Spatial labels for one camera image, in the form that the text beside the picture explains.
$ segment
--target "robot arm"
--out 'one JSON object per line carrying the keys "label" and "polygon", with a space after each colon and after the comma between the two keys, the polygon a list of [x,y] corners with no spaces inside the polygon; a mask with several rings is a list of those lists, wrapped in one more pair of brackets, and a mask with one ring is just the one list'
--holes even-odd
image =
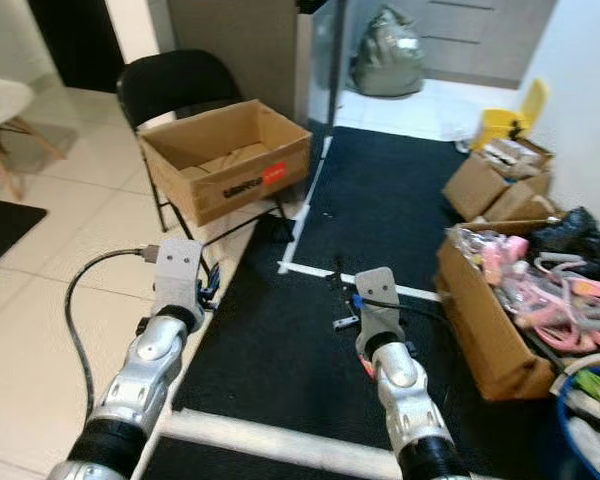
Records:
{"label": "robot arm", "polygon": [[442,415],[427,393],[427,374],[404,344],[399,312],[364,303],[398,304],[393,273],[387,267],[361,272],[355,283],[363,301],[356,348],[373,367],[403,478],[469,479]]}
{"label": "robot arm", "polygon": [[49,480],[125,480],[131,477],[160,415],[167,391],[182,367],[182,351],[198,330],[202,246],[166,240],[157,251],[156,301],[146,325],[131,342],[122,369]]}

